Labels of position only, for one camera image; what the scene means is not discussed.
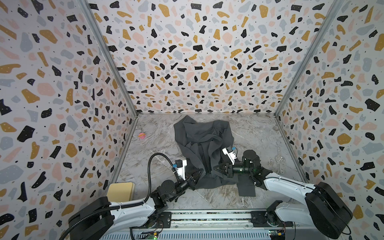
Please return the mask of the dark grey jacket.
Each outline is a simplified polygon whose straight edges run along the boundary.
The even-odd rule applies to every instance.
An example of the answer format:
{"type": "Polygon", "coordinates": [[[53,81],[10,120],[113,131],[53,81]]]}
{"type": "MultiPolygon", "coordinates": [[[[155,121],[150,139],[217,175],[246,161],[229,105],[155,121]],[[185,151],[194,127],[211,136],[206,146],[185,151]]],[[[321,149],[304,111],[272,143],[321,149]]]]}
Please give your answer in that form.
{"type": "Polygon", "coordinates": [[[215,189],[236,184],[239,196],[256,196],[255,186],[245,174],[229,178],[214,169],[222,163],[231,163],[223,153],[224,148],[234,145],[228,121],[200,123],[186,116],[174,124],[174,130],[175,141],[187,159],[187,172],[202,171],[196,189],[215,189]]]}

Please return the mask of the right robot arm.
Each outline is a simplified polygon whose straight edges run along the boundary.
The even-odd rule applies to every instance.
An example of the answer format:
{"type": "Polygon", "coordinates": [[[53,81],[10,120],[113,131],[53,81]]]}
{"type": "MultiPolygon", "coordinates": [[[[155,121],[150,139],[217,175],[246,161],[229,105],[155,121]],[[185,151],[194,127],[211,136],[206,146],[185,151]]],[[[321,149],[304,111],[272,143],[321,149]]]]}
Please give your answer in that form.
{"type": "Polygon", "coordinates": [[[260,157],[253,150],[246,150],[241,161],[237,160],[235,148],[224,148],[222,152],[228,161],[215,166],[217,172],[228,178],[245,177],[254,187],[298,201],[297,204],[274,201],[263,217],[256,217],[256,224],[278,227],[286,222],[301,223],[335,240],[349,227],[353,213],[327,183],[307,184],[276,174],[262,167],[260,157]]]}

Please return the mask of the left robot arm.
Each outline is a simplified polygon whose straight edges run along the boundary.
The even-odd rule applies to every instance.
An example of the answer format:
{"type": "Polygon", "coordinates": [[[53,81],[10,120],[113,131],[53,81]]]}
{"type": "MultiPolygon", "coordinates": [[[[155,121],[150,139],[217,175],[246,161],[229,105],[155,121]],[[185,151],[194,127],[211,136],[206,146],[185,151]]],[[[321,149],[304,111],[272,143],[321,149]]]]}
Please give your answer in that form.
{"type": "Polygon", "coordinates": [[[186,178],[164,181],[147,199],[117,203],[101,197],[69,219],[69,228],[60,236],[64,240],[99,240],[104,235],[128,228],[150,227],[188,189],[194,190],[203,169],[186,173],[186,178]]]}

